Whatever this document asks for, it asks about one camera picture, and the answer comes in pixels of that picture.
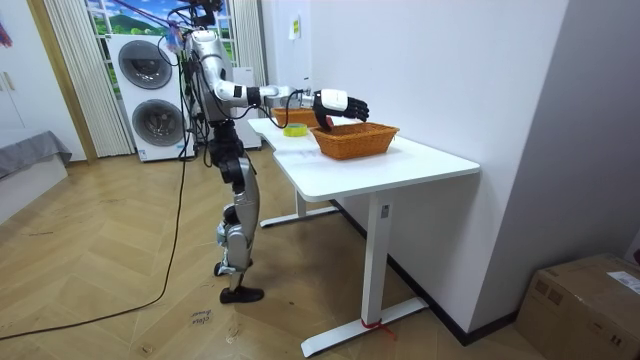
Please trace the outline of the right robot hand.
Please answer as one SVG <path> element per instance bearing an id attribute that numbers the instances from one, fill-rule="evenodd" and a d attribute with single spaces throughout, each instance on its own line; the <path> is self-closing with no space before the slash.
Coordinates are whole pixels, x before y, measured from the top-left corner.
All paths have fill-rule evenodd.
<path id="1" fill-rule="evenodd" d="M 331 116 L 358 119 L 366 122 L 369 118 L 369 108 L 366 102 L 349 97 L 345 91 L 322 89 L 313 96 L 313 106 L 316 120 L 325 131 L 333 127 Z"/>

